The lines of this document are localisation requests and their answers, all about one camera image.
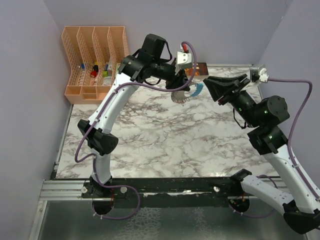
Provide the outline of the metal keyring holder blue handle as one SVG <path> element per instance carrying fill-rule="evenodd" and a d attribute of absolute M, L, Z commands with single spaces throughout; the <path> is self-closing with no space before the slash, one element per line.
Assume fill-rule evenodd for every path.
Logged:
<path fill-rule="evenodd" d="M 192 82 L 189 84 L 190 91 L 174 91 L 171 93 L 171 100 L 176 104 L 184 104 L 191 100 L 193 97 L 197 97 L 203 90 L 204 84 L 199 82 Z"/>

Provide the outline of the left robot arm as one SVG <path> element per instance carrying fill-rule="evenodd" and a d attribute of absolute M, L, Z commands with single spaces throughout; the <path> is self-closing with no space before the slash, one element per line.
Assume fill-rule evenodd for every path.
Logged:
<path fill-rule="evenodd" d="M 176 58 L 164 59 L 161 55 L 168 46 L 164 38 L 148 34 L 142 47 L 122 60 L 115 80 L 97 110 L 77 124 L 83 135 L 81 141 L 87 142 L 91 149 L 93 191 L 101 198 L 111 190 L 108 183 L 112 178 L 111 152 L 119 142 L 111 131 L 129 98 L 140 87 L 165 93 L 190 90 L 192 78 L 187 77 L 185 69 L 197 64 L 195 50 L 189 42 L 183 41 Z"/>

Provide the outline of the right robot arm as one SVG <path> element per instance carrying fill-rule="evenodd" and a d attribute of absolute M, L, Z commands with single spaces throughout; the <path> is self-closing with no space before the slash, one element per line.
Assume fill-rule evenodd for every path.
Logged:
<path fill-rule="evenodd" d="M 288 105 L 278 95 L 267 97 L 259 103 L 245 90 L 251 82 L 246 74 L 238 77 L 204 79 L 214 102 L 230 104 L 252 128 L 247 135 L 254 149 L 267 160 L 281 177 L 289 192 L 273 187 L 251 172 L 242 169 L 232 176 L 229 189 L 236 195 L 253 195 L 264 201 L 284 218 L 298 234 L 305 234 L 320 227 L 320 189 L 300 165 L 279 124 L 289 119 Z"/>

